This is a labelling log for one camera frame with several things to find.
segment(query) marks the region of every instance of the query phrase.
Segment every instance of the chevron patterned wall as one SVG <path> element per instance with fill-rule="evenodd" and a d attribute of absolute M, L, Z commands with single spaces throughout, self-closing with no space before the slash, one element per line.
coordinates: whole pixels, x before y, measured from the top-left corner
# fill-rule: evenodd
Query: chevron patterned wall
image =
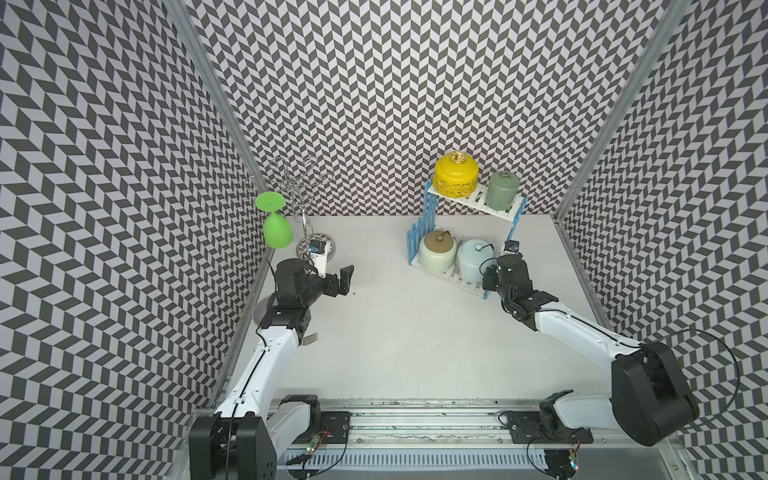
<path fill-rule="evenodd" d="M 614 136 L 567 229 L 617 330 L 693 326 L 735 345 L 735 406 L 685 435 L 705 478 L 768 478 L 768 8 L 694 2 Z M 667 340 L 711 418 L 734 391 L 730 356 Z"/>
<path fill-rule="evenodd" d="M 0 478 L 158 478 L 256 272 L 243 167 L 159 0 L 0 19 Z"/>
<path fill-rule="evenodd" d="M 320 156 L 313 212 L 372 215 L 420 214 L 453 147 L 552 212 L 665 1 L 187 3 L 268 181 Z"/>

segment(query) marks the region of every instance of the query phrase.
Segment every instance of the lid knob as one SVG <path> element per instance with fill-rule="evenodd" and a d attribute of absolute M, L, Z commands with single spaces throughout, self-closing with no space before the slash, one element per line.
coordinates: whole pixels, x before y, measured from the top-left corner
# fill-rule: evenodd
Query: lid knob
<path fill-rule="evenodd" d="M 467 156 L 464 152 L 458 151 L 458 150 L 454 150 L 453 152 L 451 152 L 451 162 L 455 164 L 463 164 L 466 161 L 467 161 Z"/>

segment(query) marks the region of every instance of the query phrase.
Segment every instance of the black cable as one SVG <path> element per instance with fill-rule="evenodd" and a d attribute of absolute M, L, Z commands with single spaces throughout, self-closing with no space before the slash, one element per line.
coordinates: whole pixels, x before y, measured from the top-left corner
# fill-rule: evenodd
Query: black cable
<path fill-rule="evenodd" d="M 267 265 L 270 266 L 270 271 L 272 272 L 272 280 L 275 281 L 275 292 L 277 292 L 277 277 L 275 276 L 275 269 L 272 268 L 272 262 L 267 262 Z"/>
<path fill-rule="evenodd" d="M 686 328 L 681 330 L 680 332 L 671 333 L 670 335 L 661 337 L 658 341 L 665 340 L 668 338 L 671 338 L 676 335 L 681 335 L 683 332 L 697 332 L 700 335 L 708 335 L 711 339 L 714 339 L 716 342 L 718 342 L 720 345 L 725 347 L 725 350 L 730 354 L 730 358 L 733 360 L 733 369 L 736 370 L 736 388 L 733 390 L 733 395 L 730 397 L 730 400 L 725 405 L 724 408 L 722 408 L 715 416 L 713 416 L 711 419 L 707 420 L 706 422 L 702 422 L 698 425 L 691 425 L 689 427 L 685 427 L 681 430 L 690 430 L 690 429 L 697 429 L 699 427 L 703 427 L 705 425 L 709 425 L 710 423 L 714 422 L 725 412 L 728 411 L 728 409 L 733 405 L 733 403 L 736 401 L 736 397 L 739 395 L 739 391 L 741 390 L 741 368 L 739 367 L 739 361 L 736 360 L 736 355 L 733 354 L 733 350 L 730 349 L 730 347 L 721 339 L 719 336 L 713 335 L 712 333 L 705 332 L 704 330 L 699 330 L 696 328 Z"/>
<path fill-rule="evenodd" d="M 316 476 L 320 475 L 321 473 L 325 473 L 325 472 L 328 472 L 328 471 L 329 471 L 331 468 L 333 468 L 333 467 L 337 466 L 337 465 L 339 464 L 339 462 L 341 462 L 341 459 L 342 459 L 342 458 L 344 458 L 344 454 L 346 453 L 346 446 L 347 446 L 347 445 L 349 445 L 349 438 L 347 438 L 347 440 L 346 440 L 346 443 L 344 444 L 344 451 L 343 451 L 343 452 L 341 452 L 341 456 L 339 457 L 339 459 L 338 459 L 338 460 L 336 460 L 336 461 L 333 463 L 333 465 L 331 465 L 330 467 L 326 468 L 325 470 L 323 470 L 323 471 L 321 471 L 321 472 L 317 472 L 315 475 L 312 475 L 312 478 L 315 478 Z"/>
<path fill-rule="evenodd" d="M 245 395 L 245 392 L 247 391 L 247 389 L 246 389 L 245 387 L 246 387 L 246 386 L 248 385 L 248 383 L 250 382 L 250 379 L 251 379 L 251 377 L 253 377 L 253 373 L 254 373 L 254 372 L 256 372 L 256 369 L 257 369 L 257 368 L 259 368 L 259 364 L 261 363 L 261 359 L 262 359 L 262 358 L 264 358 L 264 353 L 266 353 L 266 340 L 265 340 L 265 339 L 264 339 L 264 337 L 261 335 L 261 333 L 258 333 L 258 332 L 256 332 L 256 334 L 259 336 L 259 338 L 261 339 L 261 341 L 262 341 L 262 342 L 264 342 L 264 351 L 261 353 L 261 356 L 259 356 L 259 359 L 256 361 L 256 365 L 254 365 L 254 366 L 253 366 L 253 370 L 251 370 L 251 371 L 250 371 L 250 374 L 248 375 L 248 380 L 246 380 L 246 381 L 245 381 L 245 383 L 243 384 L 243 389 L 242 389 L 242 391 L 240 392 L 240 398 L 243 398 L 243 396 Z"/>
<path fill-rule="evenodd" d="M 504 423 L 504 422 L 502 422 L 502 415 L 504 415 L 505 413 L 514 413 L 514 411 L 512 411 L 512 410 L 505 410 L 504 412 L 501 412 L 501 413 L 499 413 L 499 414 L 498 414 L 498 417 L 496 417 L 496 419 L 497 419 L 497 420 L 498 420 L 498 422 L 499 422 L 499 423 L 501 423 L 501 424 L 502 424 L 504 427 L 509 427 L 509 424 L 508 424 L 508 423 Z"/>
<path fill-rule="evenodd" d="M 232 424 L 235 423 L 235 412 L 237 411 L 237 405 L 232 409 L 232 418 L 230 419 L 230 432 L 227 435 L 227 460 L 224 463 L 224 480 L 229 480 L 230 477 L 230 447 L 232 445 Z"/>
<path fill-rule="evenodd" d="M 584 427 L 579 427 L 578 429 L 573 429 L 571 431 L 571 436 L 568 437 L 568 439 L 574 438 L 574 435 L 576 435 L 576 432 L 578 432 L 579 430 L 581 430 L 583 428 Z M 533 468 L 536 468 L 538 471 L 540 471 L 544 475 L 549 476 L 549 474 L 547 472 L 545 472 L 544 470 L 541 470 L 539 467 L 536 466 L 536 464 L 533 462 L 533 460 L 531 460 L 531 456 L 530 456 L 530 454 L 528 454 L 528 450 L 531 448 L 531 443 L 533 443 L 534 440 L 546 440 L 547 442 L 550 442 L 550 443 L 564 443 L 568 439 L 553 440 L 553 439 L 550 439 L 549 437 L 545 436 L 544 434 L 542 434 L 541 431 L 539 432 L 539 434 L 541 434 L 542 436 L 541 437 L 534 437 L 534 438 L 528 440 L 528 443 L 525 445 L 525 458 L 528 459 L 528 461 L 531 463 Z"/>
<path fill-rule="evenodd" d="M 533 466 L 533 468 L 536 468 L 538 471 L 540 471 L 544 475 L 549 476 L 547 474 L 547 472 L 545 472 L 544 470 L 542 470 L 542 469 L 540 469 L 539 467 L 536 466 L 536 464 L 533 462 L 533 460 L 531 460 L 530 454 L 528 454 L 528 450 L 531 448 L 531 443 L 533 443 L 534 440 L 547 440 L 547 439 L 543 439 L 542 437 L 534 437 L 534 438 L 528 440 L 528 443 L 525 445 L 525 458 L 528 459 L 528 461 L 531 463 L 531 466 Z"/>

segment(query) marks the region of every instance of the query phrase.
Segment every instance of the gold lid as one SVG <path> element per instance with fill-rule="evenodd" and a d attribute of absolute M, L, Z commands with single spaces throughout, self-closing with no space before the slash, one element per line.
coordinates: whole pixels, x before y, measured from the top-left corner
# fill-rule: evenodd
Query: gold lid
<path fill-rule="evenodd" d="M 435 253 L 445 253 L 453 248 L 451 232 L 433 230 L 424 237 L 424 245 Z"/>

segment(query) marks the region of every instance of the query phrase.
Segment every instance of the green ceramic jar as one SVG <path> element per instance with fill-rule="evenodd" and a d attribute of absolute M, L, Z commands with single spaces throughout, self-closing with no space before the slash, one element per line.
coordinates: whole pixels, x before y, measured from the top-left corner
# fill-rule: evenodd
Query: green ceramic jar
<path fill-rule="evenodd" d="M 508 170 L 500 170 L 491 176 L 485 206 L 493 210 L 506 211 L 515 201 L 520 187 L 520 177 Z"/>

